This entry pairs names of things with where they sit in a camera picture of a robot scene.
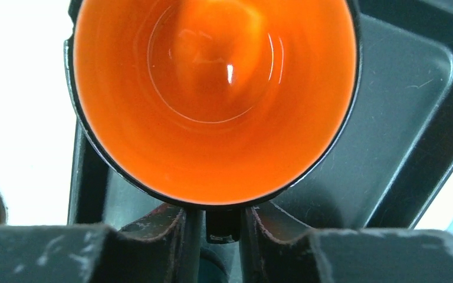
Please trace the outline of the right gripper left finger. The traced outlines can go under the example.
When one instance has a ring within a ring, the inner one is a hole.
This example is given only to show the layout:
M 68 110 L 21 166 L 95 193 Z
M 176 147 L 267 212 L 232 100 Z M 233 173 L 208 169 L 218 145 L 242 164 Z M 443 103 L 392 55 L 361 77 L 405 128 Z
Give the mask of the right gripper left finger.
M 196 282 L 202 213 L 162 204 L 104 224 L 0 226 L 0 282 Z

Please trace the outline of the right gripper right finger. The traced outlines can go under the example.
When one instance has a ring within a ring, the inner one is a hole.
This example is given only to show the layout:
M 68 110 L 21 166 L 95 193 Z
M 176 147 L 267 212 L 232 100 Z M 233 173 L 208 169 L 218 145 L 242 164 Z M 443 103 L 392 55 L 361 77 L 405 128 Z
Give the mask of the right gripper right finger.
M 453 235 L 440 230 L 316 229 L 256 206 L 239 244 L 245 282 L 453 282 Z

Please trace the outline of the black serving tray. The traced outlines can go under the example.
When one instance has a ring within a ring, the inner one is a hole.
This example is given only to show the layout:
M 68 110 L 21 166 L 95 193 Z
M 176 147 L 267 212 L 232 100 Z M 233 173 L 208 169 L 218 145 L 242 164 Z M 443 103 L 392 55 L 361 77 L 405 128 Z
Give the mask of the black serving tray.
M 453 166 L 453 1 L 357 1 L 362 67 L 331 151 L 270 200 L 317 227 L 411 226 Z

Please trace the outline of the orange mug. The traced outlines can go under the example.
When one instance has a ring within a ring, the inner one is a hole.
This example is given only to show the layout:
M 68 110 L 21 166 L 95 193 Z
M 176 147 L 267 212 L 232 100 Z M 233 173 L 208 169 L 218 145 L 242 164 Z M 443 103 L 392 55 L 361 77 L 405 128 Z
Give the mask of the orange mug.
M 164 202 L 225 216 L 306 177 L 362 67 L 357 1 L 71 1 L 65 72 L 97 155 Z

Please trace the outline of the dark green mug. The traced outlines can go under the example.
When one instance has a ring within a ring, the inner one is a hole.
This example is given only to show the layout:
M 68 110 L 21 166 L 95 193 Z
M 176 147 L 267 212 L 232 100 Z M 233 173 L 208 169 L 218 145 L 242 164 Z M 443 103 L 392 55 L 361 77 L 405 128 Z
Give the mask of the dark green mug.
M 227 271 L 218 255 L 202 248 L 200 251 L 198 283 L 227 283 Z

